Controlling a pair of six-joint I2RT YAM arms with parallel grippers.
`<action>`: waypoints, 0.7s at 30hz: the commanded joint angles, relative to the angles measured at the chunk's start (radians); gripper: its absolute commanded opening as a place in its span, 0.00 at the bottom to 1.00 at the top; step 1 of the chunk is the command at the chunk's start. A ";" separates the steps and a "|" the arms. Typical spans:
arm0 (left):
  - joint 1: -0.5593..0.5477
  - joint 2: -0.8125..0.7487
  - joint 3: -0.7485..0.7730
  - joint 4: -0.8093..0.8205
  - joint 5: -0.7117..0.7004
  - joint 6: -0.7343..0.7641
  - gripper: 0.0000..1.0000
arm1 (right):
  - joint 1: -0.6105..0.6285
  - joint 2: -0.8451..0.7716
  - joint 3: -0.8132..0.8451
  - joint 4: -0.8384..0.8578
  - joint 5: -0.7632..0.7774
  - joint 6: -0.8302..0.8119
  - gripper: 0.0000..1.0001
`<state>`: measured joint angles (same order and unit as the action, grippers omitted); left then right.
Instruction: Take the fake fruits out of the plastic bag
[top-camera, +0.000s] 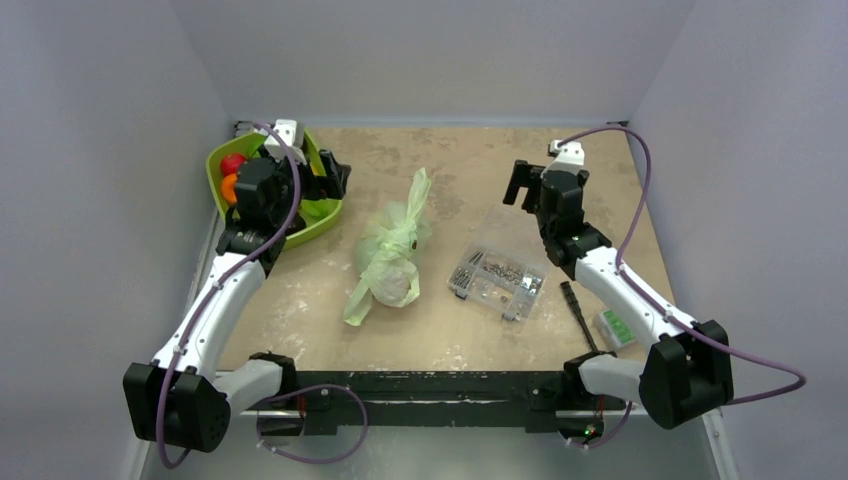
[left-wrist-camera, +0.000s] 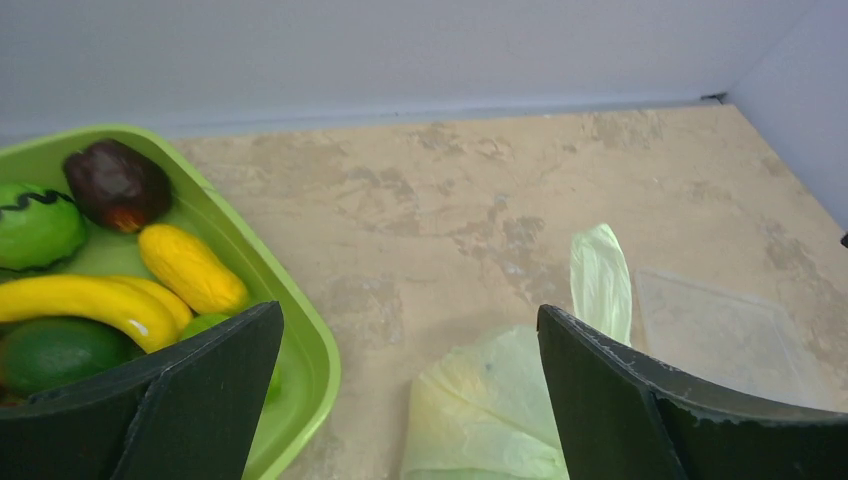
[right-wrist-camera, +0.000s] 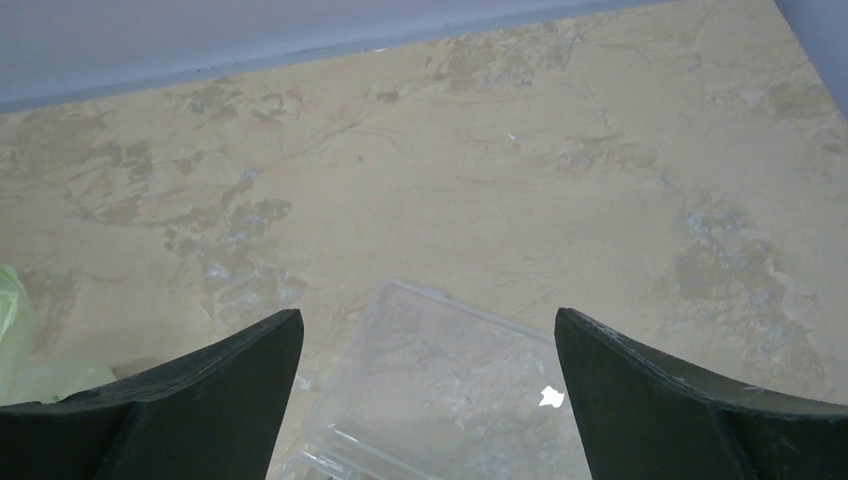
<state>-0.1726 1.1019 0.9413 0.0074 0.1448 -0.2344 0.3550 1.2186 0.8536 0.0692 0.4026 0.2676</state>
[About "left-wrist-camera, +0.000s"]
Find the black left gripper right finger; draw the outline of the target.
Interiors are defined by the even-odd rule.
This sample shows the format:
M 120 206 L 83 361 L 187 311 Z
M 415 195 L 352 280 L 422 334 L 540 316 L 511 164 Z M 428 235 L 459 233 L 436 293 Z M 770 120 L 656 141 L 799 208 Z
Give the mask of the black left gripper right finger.
M 847 417 L 703 380 L 542 305 L 541 363 L 573 479 L 843 479 Z

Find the pale green plastic bag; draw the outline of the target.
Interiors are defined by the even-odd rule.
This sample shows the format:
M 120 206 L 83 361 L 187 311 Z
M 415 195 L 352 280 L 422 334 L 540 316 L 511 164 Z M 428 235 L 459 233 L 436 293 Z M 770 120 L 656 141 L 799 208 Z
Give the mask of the pale green plastic bag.
M 574 314 L 629 345 L 632 287 L 611 227 L 573 235 Z M 457 347 L 411 384 L 403 479 L 566 479 L 535 328 L 508 326 Z

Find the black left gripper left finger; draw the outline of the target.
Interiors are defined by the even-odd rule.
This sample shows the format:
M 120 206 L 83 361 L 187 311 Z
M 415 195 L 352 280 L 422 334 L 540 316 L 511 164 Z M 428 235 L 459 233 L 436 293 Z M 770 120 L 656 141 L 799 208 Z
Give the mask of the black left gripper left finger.
M 1 412 L 5 479 L 238 479 L 284 332 L 275 301 Z

